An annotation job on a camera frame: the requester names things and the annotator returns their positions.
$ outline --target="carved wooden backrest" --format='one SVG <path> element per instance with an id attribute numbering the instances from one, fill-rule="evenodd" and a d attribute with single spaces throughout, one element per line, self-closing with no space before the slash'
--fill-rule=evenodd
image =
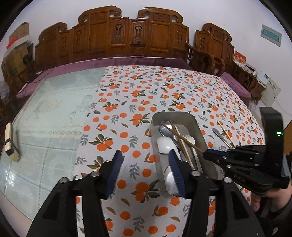
<path id="1" fill-rule="evenodd" d="M 212 23 L 204 24 L 202 31 L 196 30 L 196 49 L 223 59 L 226 67 L 231 67 L 233 60 L 234 46 L 231 41 L 232 38 L 226 30 Z"/>
<path id="2" fill-rule="evenodd" d="M 172 10 L 147 7 L 130 20 L 116 6 L 106 6 L 83 12 L 78 22 L 70 30 L 59 22 L 42 31 L 36 45 L 38 69 L 100 57 L 185 56 L 189 27 Z"/>

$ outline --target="chopstick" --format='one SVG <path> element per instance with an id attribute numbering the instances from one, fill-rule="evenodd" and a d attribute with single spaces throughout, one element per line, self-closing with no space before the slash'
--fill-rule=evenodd
<path id="1" fill-rule="evenodd" d="M 177 132 L 175 132 L 174 130 L 166 127 L 164 124 L 162 124 L 162 126 L 164 126 L 168 131 L 171 131 L 174 135 L 176 135 L 177 137 L 179 137 L 181 140 L 183 140 L 188 146 L 195 148 L 198 152 L 200 153 L 204 153 L 203 150 L 201 150 L 200 148 L 198 148 L 197 146 L 195 146 L 194 144 L 190 143 L 187 139 L 185 139 L 183 136 L 179 135 Z"/>
<path id="2" fill-rule="evenodd" d="M 219 121 L 217 120 L 217 123 L 219 124 L 219 126 L 222 128 L 223 132 L 225 132 L 226 136 L 228 137 L 228 139 L 231 141 L 232 145 L 234 148 L 236 148 L 236 145 L 234 144 L 234 142 L 232 141 L 231 137 L 229 136 L 228 132 L 224 129 L 224 127 L 221 125 L 221 123 L 219 123 Z"/>
<path id="3" fill-rule="evenodd" d="M 177 126 L 175 126 L 172 123 L 172 121 L 170 121 L 170 123 L 171 123 L 171 127 L 174 128 L 174 130 L 177 132 L 178 135 L 180 135 L 180 132 L 179 132 Z M 187 152 L 187 148 L 185 147 L 185 144 L 183 143 L 183 141 L 179 137 L 178 137 L 178 143 L 180 144 L 180 147 L 182 149 L 182 152 L 183 152 L 184 156 L 186 157 L 186 159 L 188 160 L 190 166 L 192 167 L 192 169 L 195 169 L 194 168 L 194 165 L 193 165 L 193 163 L 191 161 L 191 158 L 190 158 L 190 156 L 189 156 L 189 154 Z"/>

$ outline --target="orange fruit print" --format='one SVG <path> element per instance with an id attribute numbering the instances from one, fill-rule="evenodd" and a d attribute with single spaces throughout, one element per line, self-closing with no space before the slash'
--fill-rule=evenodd
<path id="1" fill-rule="evenodd" d="M 110 235 L 181 236 L 190 200 L 163 195 L 156 170 L 161 157 L 152 149 L 158 148 L 155 141 L 152 143 L 156 135 L 151 131 L 153 116 L 158 112 L 189 113 L 195 117 L 207 147 L 215 150 L 226 150 L 212 132 L 216 128 L 226 137 L 217 121 L 236 145 L 265 144 L 264 133 L 244 103 L 219 77 L 153 66 L 106 69 L 103 86 L 97 88 L 82 114 L 80 142 L 75 143 L 79 145 L 77 157 L 86 162 L 75 166 L 74 175 L 81 178 L 102 170 L 101 164 L 111 161 L 115 151 L 121 150 L 124 162 L 115 190 L 102 203 Z M 250 192 L 241 192 L 250 202 Z M 209 198 L 207 233 L 214 229 L 214 198 Z M 81 197 L 76 197 L 78 210 L 81 202 Z"/>

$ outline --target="human hand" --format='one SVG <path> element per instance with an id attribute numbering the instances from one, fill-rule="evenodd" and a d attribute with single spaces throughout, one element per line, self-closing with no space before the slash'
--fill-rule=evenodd
<path id="1" fill-rule="evenodd" d="M 292 186 L 291 182 L 289 183 L 286 189 L 276 189 L 271 188 L 263 197 L 272 198 L 272 208 L 271 211 L 275 212 L 283 208 L 290 200 L 292 196 Z M 257 212 L 260 208 L 261 196 L 258 196 L 254 193 L 251 193 L 251 208 L 254 212 Z"/>

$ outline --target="glass tabletop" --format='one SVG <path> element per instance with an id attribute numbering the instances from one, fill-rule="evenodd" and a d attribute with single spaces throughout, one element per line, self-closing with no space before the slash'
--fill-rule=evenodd
<path id="1" fill-rule="evenodd" d="M 44 80 L 13 122 L 20 159 L 0 158 L 0 191 L 33 220 L 61 177 L 73 179 L 86 111 L 105 71 L 95 68 Z"/>

